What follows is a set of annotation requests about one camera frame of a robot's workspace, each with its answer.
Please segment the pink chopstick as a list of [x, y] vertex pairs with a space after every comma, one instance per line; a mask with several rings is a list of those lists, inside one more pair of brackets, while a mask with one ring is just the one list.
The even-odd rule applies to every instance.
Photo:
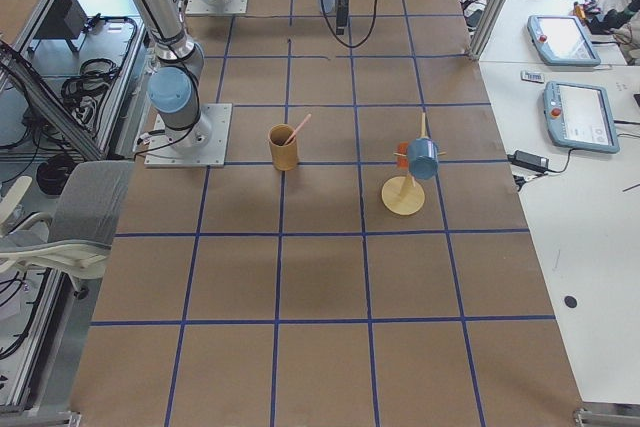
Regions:
[[304, 119], [299, 123], [298, 126], [296, 126], [294, 128], [294, 130], [292, 131], [292, 133], [290, 134], [290, 136], [286, 139], [285, 143], [283, 144], [283, 146], [285, 145], [289, 145], [291, 144], [294, 139], [296, 138], [296, 136], [298, 135], [298, 133], [302, 130], [302, 128], [309, 122], [309, 120], [312, 118], [312, 114], [308, 113]]

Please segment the orange cup on stand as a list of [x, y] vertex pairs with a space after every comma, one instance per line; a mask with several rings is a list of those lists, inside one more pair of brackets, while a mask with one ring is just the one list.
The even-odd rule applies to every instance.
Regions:
[[408, 157], [407, 157], [408, 145], [409, 145], [408, 142], [399, 143], [394, 153], [396, 157], [396, 166], [404, 170], [408, 169]]

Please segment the teach pendant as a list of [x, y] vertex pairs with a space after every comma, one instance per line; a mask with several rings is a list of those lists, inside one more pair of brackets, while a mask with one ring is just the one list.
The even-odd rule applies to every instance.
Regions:
[[550, 81], [542, 100], [547, 131], [555, 146], [606, 154], [620, 151], [603, 87]]
[[542, 61], [549, 66], [595, 67], [598, 53], [574, 16], [532, 15], [527, 30]]

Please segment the wooden cup tree stand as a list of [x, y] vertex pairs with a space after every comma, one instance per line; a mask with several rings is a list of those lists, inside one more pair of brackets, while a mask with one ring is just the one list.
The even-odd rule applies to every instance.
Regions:
[[[426, 124], [426, 112], [423, 111], [420, 119], [420, 135], [417, 138], [427, 137], [433, 140], [427, 135]], [[439, 147], [438, 150], [438, 159], [440, 160], [443, 152], [440, 151]], [[384, 206], [394, 214], [401, 216], [417, 213], [424, 206], [426, 199], [424, 189], [419, 180], [422, 179], [414, 178], [408, 169], [405, 170], [403, 176], [388, 179], [381, 188], [381, 199]]]

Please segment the black power adapter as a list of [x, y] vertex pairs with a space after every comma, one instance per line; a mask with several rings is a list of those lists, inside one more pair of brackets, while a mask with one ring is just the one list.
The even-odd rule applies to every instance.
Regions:
[[548, 158], [522, 150], [515, 150], [512, 154], [508, 154], [507, 159], [511, 165], [529, 171], [546, 173], [549, 170]]

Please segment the far teach pendant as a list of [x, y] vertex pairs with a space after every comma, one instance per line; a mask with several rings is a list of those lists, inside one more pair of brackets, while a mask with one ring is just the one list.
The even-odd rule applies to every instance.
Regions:
[[574, 16], [532, 15], [527, 30], [542, 61], [549, 66], [595, 67], [598, 53]]

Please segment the blue cup on stand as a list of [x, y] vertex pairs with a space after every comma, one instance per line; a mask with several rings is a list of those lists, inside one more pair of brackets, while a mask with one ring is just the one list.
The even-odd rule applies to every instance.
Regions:
[[417, 138], [407, 147], [409, 173], [417, 179], [428, 180], [434, 177], [439, 168], [437, 144], [427, 137]]

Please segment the bamboo cylinder holder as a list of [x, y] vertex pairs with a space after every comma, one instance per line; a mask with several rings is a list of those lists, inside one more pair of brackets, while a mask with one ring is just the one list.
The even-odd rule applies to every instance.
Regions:
[[286, 172], [298, 165], [298, 150], [295, 139], [289, 140], [294, 129], [287, 124], [278, 124], [268, 134], [268, 144], [275, 169]]

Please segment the grey office chair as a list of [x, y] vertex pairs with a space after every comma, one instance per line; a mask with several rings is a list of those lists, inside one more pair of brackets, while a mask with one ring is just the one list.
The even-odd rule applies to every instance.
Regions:
[[1, 229], [1, 271], [53, 269], [84, 298], [84, 282], [104, 276], [133, 170], [126, 160], [77, 165], [53, 213], [33, 213], [12, 231]]

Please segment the near teach pendant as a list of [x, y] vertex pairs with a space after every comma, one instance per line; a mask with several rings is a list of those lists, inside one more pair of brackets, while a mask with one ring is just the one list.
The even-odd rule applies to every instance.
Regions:
[[547, 131], [555, 146], [606, 154], [620, 151], [603, 87], [550, 81], [542, 100]]

